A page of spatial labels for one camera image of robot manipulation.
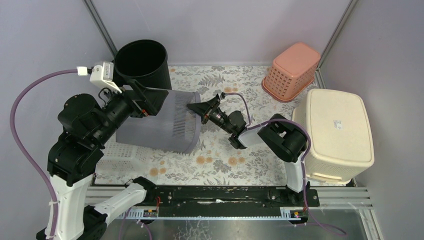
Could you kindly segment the pink perforated plastic basket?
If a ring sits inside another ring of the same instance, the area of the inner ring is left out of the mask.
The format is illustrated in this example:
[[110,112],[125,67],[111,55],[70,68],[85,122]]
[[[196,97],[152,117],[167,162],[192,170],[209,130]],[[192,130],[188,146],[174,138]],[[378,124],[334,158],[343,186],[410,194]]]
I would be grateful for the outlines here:
[[319,52],[297,42],[273,60],[262,89],[279,102],[290,102],[314,81],[320,60]]

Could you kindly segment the aluminium frame rail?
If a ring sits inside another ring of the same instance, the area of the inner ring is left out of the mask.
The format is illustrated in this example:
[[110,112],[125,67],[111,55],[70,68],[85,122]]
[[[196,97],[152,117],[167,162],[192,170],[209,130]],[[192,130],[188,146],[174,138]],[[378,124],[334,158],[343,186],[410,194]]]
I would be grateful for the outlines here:
[[[310,210],[369,210],[372,203],[368,191],[364,187],[311,187],[317,191],[319,203],[318,207],[310,207]],[[160,217],[159,211],[152,207],[133,207],[130,217],[141,218],[143,220],[290,220],[300,221],[304,218],[302,210],[292,207],[280,208],[279,216],[272,217]]]

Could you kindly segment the cream plastic laundry basket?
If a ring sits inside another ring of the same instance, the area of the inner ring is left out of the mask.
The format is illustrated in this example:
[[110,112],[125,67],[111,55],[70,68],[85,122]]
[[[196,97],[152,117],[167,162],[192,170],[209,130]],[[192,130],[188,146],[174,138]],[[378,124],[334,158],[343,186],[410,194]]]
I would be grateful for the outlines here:
[[293,110],[291,119],[304,127],[311,139],[304,160],[309,179],[347,184],[374,164],[372,131],[360,96],[311,89]]

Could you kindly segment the white perforated plastic basket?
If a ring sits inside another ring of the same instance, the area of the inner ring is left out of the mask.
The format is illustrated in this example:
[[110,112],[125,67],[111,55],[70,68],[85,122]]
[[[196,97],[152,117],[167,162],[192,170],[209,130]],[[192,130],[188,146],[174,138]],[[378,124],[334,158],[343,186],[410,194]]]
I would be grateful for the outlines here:
[[102,150],[103,157],[96,164],[96,171],[139,173],[153,154],[153,149],[108,141]]

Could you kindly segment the black round waste bin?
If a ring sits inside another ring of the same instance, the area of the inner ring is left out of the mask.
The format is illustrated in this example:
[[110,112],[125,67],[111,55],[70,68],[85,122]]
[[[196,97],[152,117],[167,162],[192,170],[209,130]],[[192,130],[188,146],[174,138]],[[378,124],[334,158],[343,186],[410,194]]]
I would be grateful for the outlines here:
[[113,81],[119,86],[134,79],[145,87],[172,89],[168,53],[158,41],[140,39],[120,48],[113,59]]

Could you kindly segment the grey ribbed waste bin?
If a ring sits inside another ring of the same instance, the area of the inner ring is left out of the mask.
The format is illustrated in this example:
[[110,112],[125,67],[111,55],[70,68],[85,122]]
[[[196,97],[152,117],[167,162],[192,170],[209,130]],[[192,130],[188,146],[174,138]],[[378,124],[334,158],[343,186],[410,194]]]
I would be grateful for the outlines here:
[[201,117],[187,108],[199,103],[197,92],[169,90],[156,116],[129,117],[115,133],[121,144],[189,154],[200,138]]

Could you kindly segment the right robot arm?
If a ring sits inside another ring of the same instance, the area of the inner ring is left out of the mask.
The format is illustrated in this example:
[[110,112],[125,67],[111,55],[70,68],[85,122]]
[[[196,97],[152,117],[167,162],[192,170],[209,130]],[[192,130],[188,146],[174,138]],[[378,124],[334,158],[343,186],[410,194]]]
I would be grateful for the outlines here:
[[298,123],[280,114],[271,119],[252,125],[245,120],[241,111],[226,114],[220,109],[226,93],[217,94],[204,102],[189,103],[187,108],[201,118],[202,124],[212,122],[229,134],[229,142],[235,149],[246,149],[257,144],[266,144],[284,163],[287,182],[287,201],[293,206],[301,205],[306,199],[307,185],[305,155],[310,150],[310,137]]

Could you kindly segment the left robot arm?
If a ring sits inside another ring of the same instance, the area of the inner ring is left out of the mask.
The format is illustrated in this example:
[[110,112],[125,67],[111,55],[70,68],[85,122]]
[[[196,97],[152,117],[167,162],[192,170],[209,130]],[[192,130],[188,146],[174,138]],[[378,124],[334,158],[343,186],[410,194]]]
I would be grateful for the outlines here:
[[95,205],[85,203],[106,142],[130,117],[156,116],[169,92],[129,80],[129,89],[105,87],[100,106],[86,93],[69,98],[58,115],[63,131],[48,153],[47,171],[55,198],[44,235],[52,240],[98,240],[108,225],[132,206],[155,200],[154,184],[138,177],[119,194]]

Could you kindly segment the floral patterned table mat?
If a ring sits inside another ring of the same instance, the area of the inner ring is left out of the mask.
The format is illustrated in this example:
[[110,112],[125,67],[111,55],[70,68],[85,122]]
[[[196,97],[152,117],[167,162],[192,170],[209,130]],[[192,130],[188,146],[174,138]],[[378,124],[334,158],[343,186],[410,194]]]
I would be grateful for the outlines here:
[[[261,86],[268,66],[171,66],[172,88],[197,92],[203,101],[226,92],[220,108],[240,111],[253,125],[269,120],[274,114],[290,119],[292,112],[306,95],[282,103],[268,95]],[[237,150],[228,134],[211,122],[203,125],[200,138],[191,153],[182,154],[159,149],[135,147],[131,155],[140,164],[137,173],[120,167],[111,171],[100,166],[96,170],[98,185],[123,185],[143,176],[158,185],[251,185],[283,186],[287,177],[284,164],[265,144]]]

